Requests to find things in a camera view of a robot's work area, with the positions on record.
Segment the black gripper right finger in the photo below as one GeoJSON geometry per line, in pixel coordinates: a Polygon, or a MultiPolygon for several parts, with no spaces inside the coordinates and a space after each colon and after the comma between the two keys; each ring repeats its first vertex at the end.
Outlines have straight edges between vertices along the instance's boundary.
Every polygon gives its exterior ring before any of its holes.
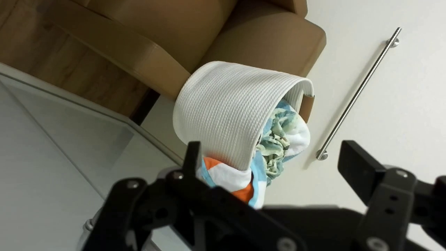
{"type": "Polygon", "coordinates": [[[355,251],[426,251],[408,239],[410,223],[446,247],[446,176],[421,181],[406,169],[380,163],[356,141],[342,142],[338,170],[367,205],[355,251]]]}

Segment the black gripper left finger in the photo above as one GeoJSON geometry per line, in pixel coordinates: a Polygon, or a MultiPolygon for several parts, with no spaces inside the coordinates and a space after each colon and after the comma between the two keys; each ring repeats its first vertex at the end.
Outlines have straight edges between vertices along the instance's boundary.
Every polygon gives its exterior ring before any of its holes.
{"type": "Polygon", "coordinates": [[[155,251],[152,233],[166,226],[193,251],[257,251],[256,237],[237,223],[250,208],[198,180],[200,158],[201,144],[190,142],[183,165],[165,177],[118,181],[83,251],[155,251]]]}

